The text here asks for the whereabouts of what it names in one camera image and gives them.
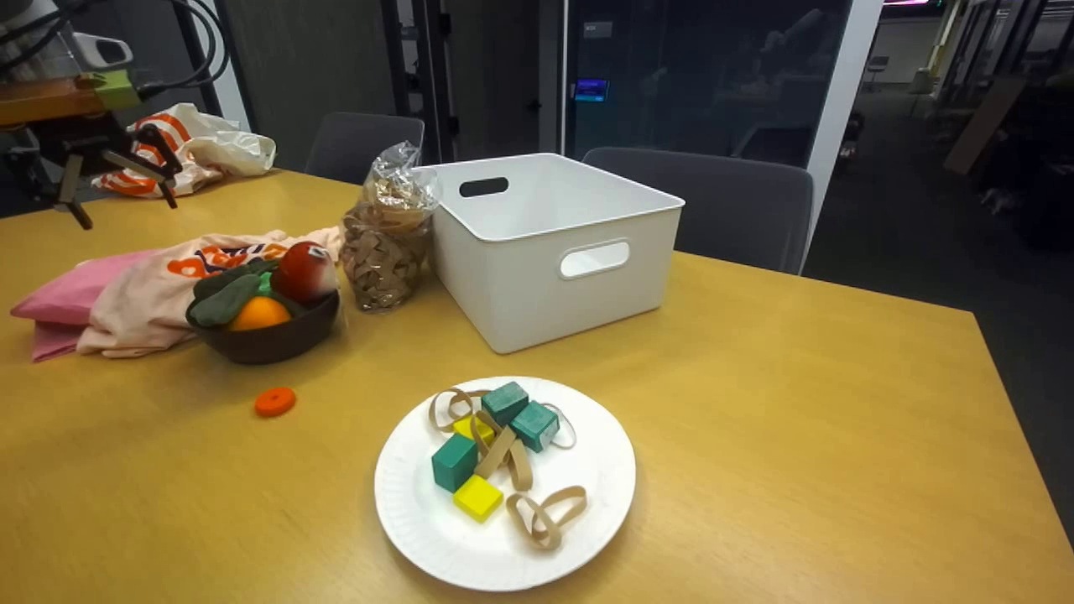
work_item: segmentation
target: plastic bag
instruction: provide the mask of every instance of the plastic bag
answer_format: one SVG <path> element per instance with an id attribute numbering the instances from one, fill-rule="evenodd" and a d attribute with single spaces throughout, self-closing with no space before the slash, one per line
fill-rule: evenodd
<path id="1" fill-rule="evenodd" d="M 410 174 L 415 161 L 410 140 L 387 148 L 343 214 L 338 262 L 362 314 L 404 307 L 431 272 L 434 197 Z"/>

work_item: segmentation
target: tabletop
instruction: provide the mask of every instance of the tabletop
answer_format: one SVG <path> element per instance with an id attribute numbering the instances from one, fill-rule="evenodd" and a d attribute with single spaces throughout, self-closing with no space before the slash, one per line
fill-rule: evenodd
<path id="1" fill-rule="evenodd" d="M 270 174 L 0 221 L 5 307 L 80 259 L 208 232 L 338 225 L 361 189 Z M 29 362 L 0 324 L 0 601 L 473 601 L 387 542 L 374 466 L 431 392 L 546 375 L 639 454 L 619 536 L 517 599 L 1074 601 L 1074 562 L 971 314 L 674 255 L 660 308 L 497 356 L 446 291 L 318 349 L 232 367 L 203 343 Z M 288 382 L 299 405 L 254 421 Z"/>

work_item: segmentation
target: bowl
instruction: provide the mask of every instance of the bowl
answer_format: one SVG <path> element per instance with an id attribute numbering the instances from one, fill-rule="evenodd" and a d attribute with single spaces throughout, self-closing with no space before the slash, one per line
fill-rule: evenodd
<path id="1" fill-rule="evenodd" d="M 190 319 L 190 328 L 222 356 L 240 367 L 267 367 L 309 353 L 318 347 L 338 314 L 338 291 L 328 291 L 309 307 L 297 307 L 297 317 L 283 325 L 230 334 L 230 328 L 203 328 Z"/>

